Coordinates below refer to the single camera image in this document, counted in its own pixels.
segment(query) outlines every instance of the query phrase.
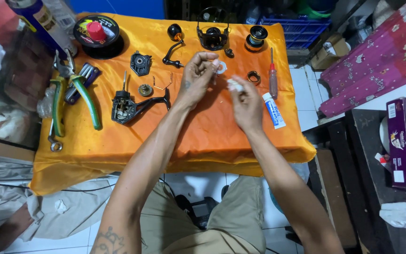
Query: khaki pants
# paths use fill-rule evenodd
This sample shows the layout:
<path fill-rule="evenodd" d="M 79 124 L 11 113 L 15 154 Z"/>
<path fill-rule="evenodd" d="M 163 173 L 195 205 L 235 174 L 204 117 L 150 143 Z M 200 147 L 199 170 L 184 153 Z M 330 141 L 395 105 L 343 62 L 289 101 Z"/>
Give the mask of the khaki pants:
<path fill-rule="evenodd" d="M 253 245 L 260 253 L 266 252 L 262 233 L 261 179 L 240 176 L 211 212 L 208 229 L 219 229 L 237 235 Z M 165 183 L 156 183 L 145 202 L 140 216 L 142 254 L 161 253 L 173 242 L 202 232 L 181 210 Z"/>

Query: gold ring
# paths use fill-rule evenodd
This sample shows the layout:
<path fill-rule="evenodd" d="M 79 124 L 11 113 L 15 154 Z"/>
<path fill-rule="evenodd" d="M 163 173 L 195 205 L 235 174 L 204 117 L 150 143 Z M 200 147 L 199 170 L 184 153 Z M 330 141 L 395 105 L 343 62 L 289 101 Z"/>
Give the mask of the gold ring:
<path fill-rule="evenodd" d="M 247 73 L 247 79 L 255 85 L 259 85 L 261 83 L 261 75 L 257 71 Z"/>

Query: screwdriver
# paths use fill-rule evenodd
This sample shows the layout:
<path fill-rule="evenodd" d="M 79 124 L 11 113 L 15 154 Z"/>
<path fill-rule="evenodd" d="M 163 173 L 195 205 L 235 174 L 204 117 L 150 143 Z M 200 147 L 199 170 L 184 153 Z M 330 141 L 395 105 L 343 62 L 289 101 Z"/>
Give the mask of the screwdriver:
<path fill-rule="evenodd" d="M 278 97 L 278 84 L 277 84 L 277 70 L 273 64 L 273 49 L 270 48 L 270 71 L 269 71 L 269 93 L 272 99 L 276 100 Z"/>

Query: floral fabric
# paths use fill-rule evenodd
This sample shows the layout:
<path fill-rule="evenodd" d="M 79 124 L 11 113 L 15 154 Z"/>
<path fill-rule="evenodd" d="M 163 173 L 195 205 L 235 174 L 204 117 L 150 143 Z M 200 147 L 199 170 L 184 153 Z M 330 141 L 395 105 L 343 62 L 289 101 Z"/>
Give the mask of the floral fabric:
<path fill-rule="evenodd" d="M 406 4 L 348 55 L 321 74 L 332 98 L 319 108 L 332 117 L 406 84 Z"/>

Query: red cap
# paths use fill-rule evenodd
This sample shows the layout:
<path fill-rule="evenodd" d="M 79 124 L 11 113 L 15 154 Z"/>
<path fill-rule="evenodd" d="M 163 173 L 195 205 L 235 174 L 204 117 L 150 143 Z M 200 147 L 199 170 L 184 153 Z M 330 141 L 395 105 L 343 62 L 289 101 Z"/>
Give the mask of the red cap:
<path fill-rule="evenodd" d="M 98 21 L 92 21 L 87 24 L 87 32 L 89 32 L 90 38 L 94 41 L 102 41 L 106 39 L 106 34 L 104 33 L 103 27 Z"/>

